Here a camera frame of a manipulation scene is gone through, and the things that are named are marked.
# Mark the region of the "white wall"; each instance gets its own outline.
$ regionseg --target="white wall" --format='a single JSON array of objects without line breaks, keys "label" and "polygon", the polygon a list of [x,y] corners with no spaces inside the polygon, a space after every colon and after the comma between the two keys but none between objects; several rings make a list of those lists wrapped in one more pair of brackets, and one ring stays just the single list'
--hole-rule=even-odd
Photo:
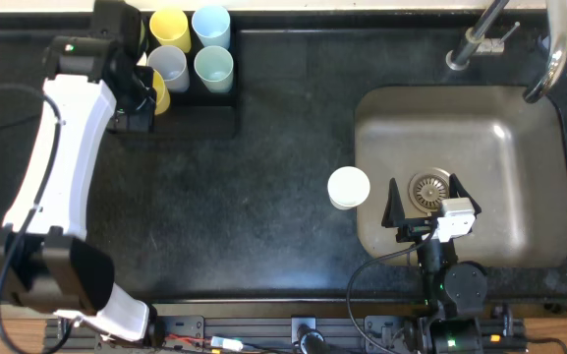
[{"label": "white wall", "polygon": [[[219,4],[230,10],[464,10],[483,9],[491,0],[127,0],[141,10],[177,5],[194,10],[204,4]],[[93,0],[0,0],[0,12],[90,11]],[[544,0],[511,0],[507,8],[542,9]]]}]

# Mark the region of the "drain strainer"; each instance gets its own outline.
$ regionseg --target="drain strainer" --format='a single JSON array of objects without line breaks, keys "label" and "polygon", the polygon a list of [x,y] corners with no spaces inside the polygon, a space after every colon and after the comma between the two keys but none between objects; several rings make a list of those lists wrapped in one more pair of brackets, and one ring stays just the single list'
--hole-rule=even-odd
[{"label": "drain strainer", "polygon": [[410,201],[423,212],[437,211],[440,202],[449,197],[449,173],[440,168],[428,168],[410,181]]}]

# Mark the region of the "sink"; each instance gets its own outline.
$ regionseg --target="sink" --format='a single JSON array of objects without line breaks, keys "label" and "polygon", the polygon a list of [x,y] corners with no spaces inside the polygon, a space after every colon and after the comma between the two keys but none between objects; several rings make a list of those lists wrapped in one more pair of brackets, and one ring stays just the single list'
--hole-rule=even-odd
[{"label": "sink", "polygon": [[[374,257],[405,249],[381,227],[388,182],[406,217],[448,196],[455,173],[482,207],[473,233],[456,239],[462,261],[560,266],[567,258],[567,163],[560,118],[516,87],[398,87],[369,92],[356,110],[356,165],[370,179],[358,236]],[[397,258],[393,265],[405,265]]]}]

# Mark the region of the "chrome faucet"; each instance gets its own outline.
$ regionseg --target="chrome faucet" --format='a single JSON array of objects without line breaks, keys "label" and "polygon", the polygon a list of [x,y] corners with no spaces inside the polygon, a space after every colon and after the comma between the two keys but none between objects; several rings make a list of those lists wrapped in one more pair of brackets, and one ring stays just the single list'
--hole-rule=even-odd
[{"label": "chrome faucet", "polygon": [[[508,1],[494,0],[476,25],[467,29],[465,38],[458,49],[447,53],[446,62],[449,68],[465,70],[469,66],[471,56],[476,53],[484,41],[486,32],[499,17]],[[549,58],[543,75],[523,93],[523,98],[528,103],[538,101],[556,84],[567,61],[567,0],[546,0],[546,4],[549,22]]]}]

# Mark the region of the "black countertop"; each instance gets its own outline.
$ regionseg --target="black countertop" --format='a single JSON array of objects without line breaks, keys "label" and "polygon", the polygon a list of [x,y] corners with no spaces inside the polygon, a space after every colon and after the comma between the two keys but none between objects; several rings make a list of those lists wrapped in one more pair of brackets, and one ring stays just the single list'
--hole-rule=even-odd
[{"label": "black countertop", "polygon": [[[51,37],[80,34],[87,24],[84,15],[35,15],[44,28],[17,29],[32,16],[0,19],[0,83],[39,88]],[[234,140],[103,138],[87,241],[112,257],[116,281],[136,297],[342,299],[369,255],[356,236],[355,211],[331,205],[326,181],[336,168],[355,164],[354,111],[364,94],[384,86],[526,86],[545,62],[535,45],[545,14],[529,15],[539,20],[527,21],[502,56],[475,58],[462,73],[449,71],[444,55],[475,15],[431,22],[435,15],[242,16],[234,18],[242,124]],[[337,29],[358,26],[374,29]],[[281,30],[289,27],[309,30]],[[567,68],[551,98],[567,147]],[[0,95],[0,123],[39,111],[39,102]],[[36,128],[34,121],[0,131],[0,222],[22,182]],[[567,262],[488,272],[491,300],[567,300]],[[367,299],[423,296],[415,267],[373,267],[356,287]]]}]

